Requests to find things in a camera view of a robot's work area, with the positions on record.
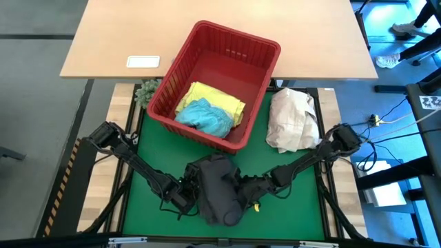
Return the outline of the pale blue white garment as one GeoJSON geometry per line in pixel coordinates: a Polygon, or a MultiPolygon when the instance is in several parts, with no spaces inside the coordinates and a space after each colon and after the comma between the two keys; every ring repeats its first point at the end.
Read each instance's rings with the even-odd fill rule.
{"type": "Polygon", "coordinates": [[[218,138],[225,138],[233,128],[233,118],[204,98],[193,100],[174,119],[176,122],[218,138]]]}

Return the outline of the silver metal bracket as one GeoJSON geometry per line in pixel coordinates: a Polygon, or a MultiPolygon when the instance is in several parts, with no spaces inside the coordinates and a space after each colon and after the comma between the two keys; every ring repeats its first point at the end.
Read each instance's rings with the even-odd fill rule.
{"type": "Polygon", "coordinates": [[[316,241],[304,241],[301,240],[298,244],[298,248],[340,248],[338,243],[332,242],[316,242],[316,241]]]}
{"type": "Polygon", "coordinates": [[[113,237],[108,239],[107,245],[108,247],[117,247],[118,245],[143,243],[147,241],[147,237],[113,237]]]}

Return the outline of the white fiducial marker card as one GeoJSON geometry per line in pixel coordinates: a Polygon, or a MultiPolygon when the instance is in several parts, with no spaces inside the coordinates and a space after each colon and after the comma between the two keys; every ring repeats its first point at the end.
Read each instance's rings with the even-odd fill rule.
{"type": "Polygon", "coordinates": [[[424,110],[441,109],[441,96],[419,96],[419,99],[424,110]]]}

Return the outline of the wooden table board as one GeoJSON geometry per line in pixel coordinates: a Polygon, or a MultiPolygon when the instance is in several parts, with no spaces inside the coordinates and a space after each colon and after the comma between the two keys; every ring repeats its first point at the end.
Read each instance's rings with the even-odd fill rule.
{"type": "MultiPolygon", "coordinates": [[[[320,108],[323,131],[327,132],[334,125],[341,122],[336,93],[332,88],[318,88],[317,91],[318,98],[315,105],[320,108]]],[[[359,234],[367,237],[367,228],[350,158],[339,158],[334,162],[331,171],[323,174],[322,177],[329,192],[334,194],[336,202],[349,222],[359,234]]]]}
{"type": "MultiPolygon", "coordinates": [[[[136,84],[117,83],[107,111],[106,120],[123,127],[128,134],[136,131],[139,119],[139,106],[134,100],[137,89],[136,84]]],[[[79,231],[87,229],[104,210],[128,172],[128,166],[114,156],[97,153],[93,161],[95,164],[77,226],[79,231]]]]}

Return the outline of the red plastic laundry bin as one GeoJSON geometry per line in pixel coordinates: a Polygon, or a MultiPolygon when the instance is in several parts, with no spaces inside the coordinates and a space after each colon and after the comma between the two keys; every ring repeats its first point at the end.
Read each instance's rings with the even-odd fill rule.
{"type": "Polygon", "coordinates": [[[247,145],[280,51],[275,41],[199,21],[149,102],[147,114],[170,132],[236,154],[247,145]],[[196,81],[245,103],[241,124],[226,138],[204,134],[174,120],[178,102],[196,81]]]}

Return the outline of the black table frame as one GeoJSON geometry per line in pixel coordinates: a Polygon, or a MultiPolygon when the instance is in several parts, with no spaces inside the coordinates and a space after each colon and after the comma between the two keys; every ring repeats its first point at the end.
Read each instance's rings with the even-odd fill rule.
{"type": "MultiPolygon", "coordinates": [[[[137,91],[138,85],[132,83],[117,83],[114,86],[110,106],[107,113],[106,120],[113,121],[116,124],[128,128],[128,132],[139,132],[141,130],[141,121],[143,120],[144,111],[137,107],[134,101],[134,93],[137,91]]],[[[333,88],[319,87],[317,89],[318,100],[316,105],[321,107],[324,114],[324,125],[326,128],[331,127],[341,120],[340,110],[336,93],[333,88]]],[[[108,158],[103,161],[106,165],[115,166],[114,182],[112,186],[111,195],[115,195],[117,189],[121,186],[126,176],[131,176],[128,165],[121,162],[115,157],[108,158]]],[[[125,193],[116,204],[113,212],[103,224],[101,231],[120,231],[123,228],[125,217],[125,205],[128,201],[129,194],[125,193]]],[[[343,230],[341,224],[336,220],[335,214],[331,207],[326,204],[325,220],[329,228],[329,235],[331,237],[346,237],[347,234],[343,230]]]]}

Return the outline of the person's leg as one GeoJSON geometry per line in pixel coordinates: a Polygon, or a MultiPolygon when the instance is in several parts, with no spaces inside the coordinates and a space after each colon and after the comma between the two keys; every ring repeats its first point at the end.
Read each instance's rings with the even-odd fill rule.
{"type": "Polygon", "coordinates": [[[441,28],[430,34],[414,46],[407,48],[400,53],[399,61],[407,60],[422,53],[434,50],[441,46],[441,28]]]}
{"type": "Polygon", "coordinates": [[[427,2],[413,22],[413,26],[415,28],[422,28],[423,25],[436,13],[436,8],[431,3],[427,2]]]}

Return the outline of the dark chair leg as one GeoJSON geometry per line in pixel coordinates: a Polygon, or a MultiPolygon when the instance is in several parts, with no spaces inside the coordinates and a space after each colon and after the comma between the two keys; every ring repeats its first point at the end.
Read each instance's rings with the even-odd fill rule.
{"type": "Polygon", "coordinates": [[[0,146],[0,158],[13,158],[22,161],[25,158],[25,154],[0,146]]]}

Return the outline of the yellow black hazard strip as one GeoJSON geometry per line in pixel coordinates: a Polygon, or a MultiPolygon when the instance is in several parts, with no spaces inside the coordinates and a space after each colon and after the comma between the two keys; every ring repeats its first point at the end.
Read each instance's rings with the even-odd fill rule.
{"type": "Polygon", "coordinates": [[[77,138],[74,142],[74,146],[72,148],[72,151],[70,153],[70,155],[68,156],[68,161],[65,163],[65,168],[62,170],[62,177],[61,177],[61,181],[59,182],[59,184],[55,184],[55,198],[52,202],[50,202],[50,211],[49,211],[49,215],[47,217],[46,223],[44,225],[44,230],[43,230],[43,237],[48,237],[50,235],[51,232],[51,228],[54,224],[55,221],[55,217],[57,215],[57,211],[61,205],[61,201],[63,198],[63,194],[66,188],[66,185],[68,183],[68,179],[70,177],[70,173],[72,171],[72,167],[76,158],[76,153],[77,150],[79,148],[79,145],[81,143],[81,139],[77,138]]]}

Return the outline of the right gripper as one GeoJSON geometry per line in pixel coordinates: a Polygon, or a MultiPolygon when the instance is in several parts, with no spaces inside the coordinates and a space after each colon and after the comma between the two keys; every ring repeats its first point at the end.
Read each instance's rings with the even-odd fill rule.
{"type": "Polygon", "coordinates": [[[237,176],[237,200],[243,209],[249,208],[258,202],[266,193],[274,192],[276,184],[272,177],[263,176],[237,176]]]}

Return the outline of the yellow garment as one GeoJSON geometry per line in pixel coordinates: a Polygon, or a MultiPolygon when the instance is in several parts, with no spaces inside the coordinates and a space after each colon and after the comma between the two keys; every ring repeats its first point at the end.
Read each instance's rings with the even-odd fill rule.
{"type": "Polygon", "coordinates": [[[245,103],[234,96],[198,81],[191,83],[188,91],[176,106],[175,114],[182,111],[192,101],[200,99],[205,99],[211,105],[224,110],[233,120],[234,127],[240,125],[243,119],[245,103]]]}

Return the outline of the cream folded garment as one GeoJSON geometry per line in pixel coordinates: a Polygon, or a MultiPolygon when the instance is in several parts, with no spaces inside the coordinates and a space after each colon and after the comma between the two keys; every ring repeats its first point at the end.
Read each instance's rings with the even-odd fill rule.
{"type": "Polygon", "coordinates": [[[266,143],[280,154],[321,142],[312,96],[285,88],[271,98],[266,143]]]}

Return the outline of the white box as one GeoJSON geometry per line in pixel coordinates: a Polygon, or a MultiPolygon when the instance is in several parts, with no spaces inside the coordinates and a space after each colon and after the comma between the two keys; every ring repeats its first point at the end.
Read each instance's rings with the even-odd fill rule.
{"type": "MultiPolygon", "coordinates": [[[[377,161],[376,163],[368,161],[366,167],[369,168],[371,166],[373,166],[373,168],[368,172],[363,172],[357,169],[356,173],[358,178],[391,168],[391,165],[388,164],[387,161],[377,161]]],[[[398,183],[390,183],[388,185],[366,189],[362,192],[365,196],[366,202],[373,204],[374,207],[406,205],[406,200],[404,199],[398,183]]]]}

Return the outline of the black side table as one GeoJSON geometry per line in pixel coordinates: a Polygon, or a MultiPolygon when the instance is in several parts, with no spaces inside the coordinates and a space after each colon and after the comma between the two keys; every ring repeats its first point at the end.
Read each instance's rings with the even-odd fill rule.
{"type": "Polygon", "coordinates": [[[424,110],[419,96],[441,96],[441,68],[420,82],[406,86],[407,97],[427,155],[422,161],[428,169],[421,176],[423,192],[441,245],[441,109],[424,110]]]}

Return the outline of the dark grey garment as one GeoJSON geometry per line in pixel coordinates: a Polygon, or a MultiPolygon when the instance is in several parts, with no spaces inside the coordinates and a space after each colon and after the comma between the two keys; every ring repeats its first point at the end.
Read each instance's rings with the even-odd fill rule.
{"type": "Polygon", "coordinates": [[[235,185],[237,166],[223,154],[205,156],[192,165],[197,169],[200,216],[210,225],[237,225],[243,217],[235,185]]]}

